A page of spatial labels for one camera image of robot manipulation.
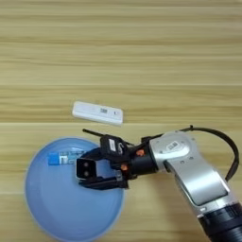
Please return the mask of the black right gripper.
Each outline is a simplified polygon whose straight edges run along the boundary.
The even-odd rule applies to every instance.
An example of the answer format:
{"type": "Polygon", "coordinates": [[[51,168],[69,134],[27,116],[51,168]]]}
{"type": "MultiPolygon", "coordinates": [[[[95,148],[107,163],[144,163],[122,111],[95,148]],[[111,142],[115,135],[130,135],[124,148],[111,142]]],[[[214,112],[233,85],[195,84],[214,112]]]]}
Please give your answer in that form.
{"type": "MultiPolygon", "coordinates": [[[[101,147],[85,152],[82,157],[94,161],[107,159],[101,147]]],[[[89,189],[110,190],[129,187],[129,180],[138,176],[156,173],[158,166],[150,153],[148,145],[129,147],[122,143],[110,145],[110,166],[115,176],[110,178],[94,177],[80,180],[78,183],[89,189]]]]}

